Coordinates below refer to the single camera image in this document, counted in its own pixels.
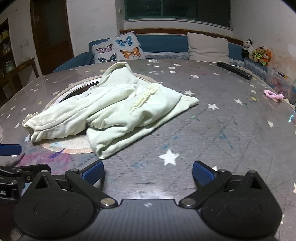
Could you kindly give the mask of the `wooden shelf with items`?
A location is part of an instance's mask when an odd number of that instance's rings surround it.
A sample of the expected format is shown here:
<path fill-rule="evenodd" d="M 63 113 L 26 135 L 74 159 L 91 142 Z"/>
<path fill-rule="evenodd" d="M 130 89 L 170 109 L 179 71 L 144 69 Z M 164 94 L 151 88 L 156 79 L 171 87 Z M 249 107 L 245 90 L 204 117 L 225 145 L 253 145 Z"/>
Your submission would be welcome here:
<path fill-rule="evenodd" d="M 14 61 L 9 20 L 6 18 L 1 24 L 1 107 L 23 88 L 19 73 L 32 68 L 36 77 L 39 77 L 35 58 L 24 59 L 19 65 Z"/>

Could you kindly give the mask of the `pink braided hair band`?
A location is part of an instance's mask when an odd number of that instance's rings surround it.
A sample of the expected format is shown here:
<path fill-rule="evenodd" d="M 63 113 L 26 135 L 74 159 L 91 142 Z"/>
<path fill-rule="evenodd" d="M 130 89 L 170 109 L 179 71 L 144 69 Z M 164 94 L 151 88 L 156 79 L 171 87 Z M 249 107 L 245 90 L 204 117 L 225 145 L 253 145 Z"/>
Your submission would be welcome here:
<path fill-rule="evenodd" d="M 284 99 L 284 96 L 281 93 L 274 93 L 271 90 L 264 90 L 264 95 L 275 102 L 281 102 Z"/>

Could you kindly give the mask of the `black remote control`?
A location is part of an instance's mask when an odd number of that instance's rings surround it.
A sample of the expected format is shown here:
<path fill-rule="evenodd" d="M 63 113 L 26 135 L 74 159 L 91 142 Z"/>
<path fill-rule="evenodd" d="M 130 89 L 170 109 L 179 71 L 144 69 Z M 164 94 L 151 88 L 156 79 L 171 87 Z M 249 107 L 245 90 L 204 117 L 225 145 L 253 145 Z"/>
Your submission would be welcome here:
<path fill-rule="evenodd" d="M 226 64 L 224 62 L 221 62 L 221 61 L 217 62 L 217 66 L 222 67 L 222 68 L 224 68 L 224 69 L 226 69 L 226 70 L 228 70 L 228 71 L 230 71 L 232 73 L 235 73 L 235 74 L 237 74 L 237 75 L 239 75 L 239 76 L 241 76 L 241 77 L 243 77 L 243 78 L 245 78 L 247 80 L 251 80 L 253 78 L 253 76 L 251 74 L 249 74 L 249 73 L 247 73 L 247 72 L 245 72 L 245 71 L 243 71 L 243 70 L 241 70 L 241 69 L 239 69 L 239 68 L 237 68 L 235 66 Z"/>

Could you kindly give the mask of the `clear plastic storage box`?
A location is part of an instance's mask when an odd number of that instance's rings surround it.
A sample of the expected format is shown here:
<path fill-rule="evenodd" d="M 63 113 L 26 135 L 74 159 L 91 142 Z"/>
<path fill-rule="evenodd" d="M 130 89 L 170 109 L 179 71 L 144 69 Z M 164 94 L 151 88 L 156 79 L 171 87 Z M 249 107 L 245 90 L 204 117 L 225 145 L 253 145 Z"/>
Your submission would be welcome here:
<path fill-rule="evenodd" d="M 295 80 L 277 72 L 274 68 L 268 68 L 266 83 L 276 92 L 287 98 L 290 104 L 295 105 Z"/>

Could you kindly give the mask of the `grey plain pillow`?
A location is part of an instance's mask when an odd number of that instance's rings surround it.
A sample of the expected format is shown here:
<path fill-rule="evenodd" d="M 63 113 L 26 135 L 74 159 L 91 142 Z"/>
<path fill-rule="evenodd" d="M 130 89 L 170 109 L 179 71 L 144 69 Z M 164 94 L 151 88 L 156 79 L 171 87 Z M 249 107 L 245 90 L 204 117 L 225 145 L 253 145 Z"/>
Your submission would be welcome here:
<path fill-rule="evenodd" d="M 196 33 L 187 33 L 187 40 L 190 60 L 230 63 L 228 40 Z"/>

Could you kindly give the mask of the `brown bear plush toy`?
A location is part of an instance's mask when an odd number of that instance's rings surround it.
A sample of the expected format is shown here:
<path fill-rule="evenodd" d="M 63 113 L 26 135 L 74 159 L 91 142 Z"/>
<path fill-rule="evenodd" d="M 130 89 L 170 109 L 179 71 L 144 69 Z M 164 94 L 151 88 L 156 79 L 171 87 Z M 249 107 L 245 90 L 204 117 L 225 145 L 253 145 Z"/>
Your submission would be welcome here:
<path fill-rule="evenodd" d="M 252 51 L 252 57 L 254 62 L 258 62 L 260 59 L 262 59 L 264 57 L 264 53 L 265 53 L 266 49 L 264 46 L 259 46 L 258 48 L 254 49 Z"/>

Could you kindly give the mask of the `panda plush toy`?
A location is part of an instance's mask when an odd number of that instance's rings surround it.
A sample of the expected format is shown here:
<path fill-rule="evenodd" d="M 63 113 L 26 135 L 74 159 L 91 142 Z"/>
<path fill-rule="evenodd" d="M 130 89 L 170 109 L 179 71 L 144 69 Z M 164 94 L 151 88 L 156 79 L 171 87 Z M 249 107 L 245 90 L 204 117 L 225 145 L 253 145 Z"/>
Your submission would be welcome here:
<path fill-rule="evenodd" d="M 254 50 L 253 46 L 252 46 L 252 40 L 251 39 L 247 39 L 243 42 L 242 45 L 242 52 L 241 52 L 241 57 L 242 58 L 248 58 L 249 55 L 252 53 L 252 51 Z"/>

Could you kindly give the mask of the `dark wooden door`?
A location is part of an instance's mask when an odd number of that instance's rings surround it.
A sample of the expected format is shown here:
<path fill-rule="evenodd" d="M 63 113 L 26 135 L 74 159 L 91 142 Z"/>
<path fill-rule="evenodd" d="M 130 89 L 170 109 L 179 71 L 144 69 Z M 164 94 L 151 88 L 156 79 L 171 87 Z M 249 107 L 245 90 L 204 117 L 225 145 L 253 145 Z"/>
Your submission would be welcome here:
<path fill-rule="evenodd" d="M 65 0 L 30 1 L 31 25 L 41 73 L 74 57 Z"/>

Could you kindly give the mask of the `orange fox plush toy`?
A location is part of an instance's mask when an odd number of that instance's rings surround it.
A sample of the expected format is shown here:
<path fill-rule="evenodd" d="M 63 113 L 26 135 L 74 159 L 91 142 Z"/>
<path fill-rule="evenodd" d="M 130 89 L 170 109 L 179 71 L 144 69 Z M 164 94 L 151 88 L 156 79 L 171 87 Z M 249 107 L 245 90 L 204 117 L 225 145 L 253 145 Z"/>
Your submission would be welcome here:
<path fill-rule="evenodd" d="M 263 54 L 262 65 L 267 66 L 268 63 L 271 61 L 272 52 L 269 49 L 266 49 L 265 53 Z"/>

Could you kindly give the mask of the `butterfly print pillow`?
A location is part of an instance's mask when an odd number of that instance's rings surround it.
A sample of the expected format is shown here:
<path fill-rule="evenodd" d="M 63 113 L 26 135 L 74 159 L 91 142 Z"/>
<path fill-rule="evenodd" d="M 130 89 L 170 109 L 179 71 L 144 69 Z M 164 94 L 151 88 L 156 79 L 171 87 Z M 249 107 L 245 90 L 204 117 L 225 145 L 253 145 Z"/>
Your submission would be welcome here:
<path fill-rule="evenodd" d="M 94 63 L 145 59 L 135 32 L 109 38 L 92 46 Z"/>

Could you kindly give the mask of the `blue sofa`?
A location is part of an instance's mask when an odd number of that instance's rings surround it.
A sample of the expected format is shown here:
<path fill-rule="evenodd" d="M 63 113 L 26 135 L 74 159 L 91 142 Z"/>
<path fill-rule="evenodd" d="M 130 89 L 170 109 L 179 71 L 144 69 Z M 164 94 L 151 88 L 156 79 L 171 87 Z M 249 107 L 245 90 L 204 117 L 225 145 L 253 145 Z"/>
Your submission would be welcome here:
<path fill-rule="evenodd" d="M 137 35 L 140 47 L 146 58 L 157 59 L 188 59 L 188 40 L 186 35 L 168 34 L 140 34 Z M 89 43 L 88 52 L 79 54 L 54 69 L 54 72 L 94 64 L 92 46 L 107 42 L 107 39 L 95 40 Z M 243 67 L 263 80 L 267 78 L 267 67 L 255 63 L 247 58 L 242 58 L 243 47 L 231 39 L 228 42 L 230 64 Z"/>

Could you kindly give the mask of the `dark window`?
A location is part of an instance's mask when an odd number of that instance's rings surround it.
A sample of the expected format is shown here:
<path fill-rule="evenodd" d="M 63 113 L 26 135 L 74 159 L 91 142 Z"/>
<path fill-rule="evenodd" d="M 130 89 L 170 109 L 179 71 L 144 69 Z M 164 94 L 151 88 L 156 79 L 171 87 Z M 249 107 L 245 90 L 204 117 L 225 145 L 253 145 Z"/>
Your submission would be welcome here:
<path fill-rule="evenodd" d="M 126 19 L 185 19 L 230 27 L 231 1 L 126 0 Z"/>

